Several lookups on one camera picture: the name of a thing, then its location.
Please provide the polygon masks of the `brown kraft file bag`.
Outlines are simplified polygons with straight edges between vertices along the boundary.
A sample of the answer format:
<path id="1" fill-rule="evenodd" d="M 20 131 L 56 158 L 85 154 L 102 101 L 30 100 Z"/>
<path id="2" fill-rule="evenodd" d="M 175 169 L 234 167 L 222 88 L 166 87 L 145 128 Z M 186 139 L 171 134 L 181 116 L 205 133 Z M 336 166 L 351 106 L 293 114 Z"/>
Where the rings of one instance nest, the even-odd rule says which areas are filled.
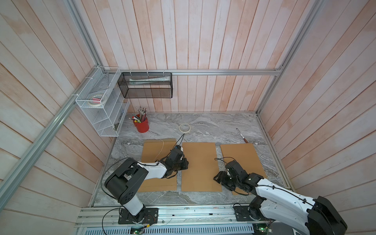
<path id="1" fill-rule="evenodd" d="M 153 163 L 168 155 L 175 146 L 175 139 L 144 140 L 142 151 L 143 163 Z M 171 179 L 148 179 L 139 188 L 139 193 L 164 192 L 177 190 L 177 178 Z"/>

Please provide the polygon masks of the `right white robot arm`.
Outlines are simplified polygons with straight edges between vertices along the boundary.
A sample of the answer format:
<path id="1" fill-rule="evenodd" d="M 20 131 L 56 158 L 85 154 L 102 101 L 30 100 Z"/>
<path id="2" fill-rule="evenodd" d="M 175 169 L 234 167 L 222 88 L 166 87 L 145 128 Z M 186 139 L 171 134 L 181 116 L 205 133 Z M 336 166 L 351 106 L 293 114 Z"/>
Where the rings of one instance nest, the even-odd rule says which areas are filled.
<path id="1" fill-rule="evenodd" d="M 280 187 L 256 173 L 247 173 L 235 160 L 213 179 L 224 188 L 255 198 L 248 206 L 233 205 L 237 221 L 270 219 L 306 235 L 343 235 L 348 225 L 326 198 L 312 198 Z"/>

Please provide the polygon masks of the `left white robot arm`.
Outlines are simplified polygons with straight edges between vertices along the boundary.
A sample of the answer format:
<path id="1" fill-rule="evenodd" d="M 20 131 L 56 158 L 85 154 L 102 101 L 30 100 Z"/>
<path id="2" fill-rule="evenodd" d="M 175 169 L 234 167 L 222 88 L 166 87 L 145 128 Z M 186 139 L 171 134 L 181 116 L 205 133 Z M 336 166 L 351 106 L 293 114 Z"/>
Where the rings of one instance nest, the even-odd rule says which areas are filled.
<path id="1" fill-rule="evenodd" d="M 145 180 L 169 179 L 173 173 L 188 169 L 183 147 L 174 146 L 168 155 L 154 163 L 142 163 L 127 158 L 105 181 L 104 186 L 122 205 L 121 218 L 133 223 L 146 222 L 146 207 L 136 196 Z"/>

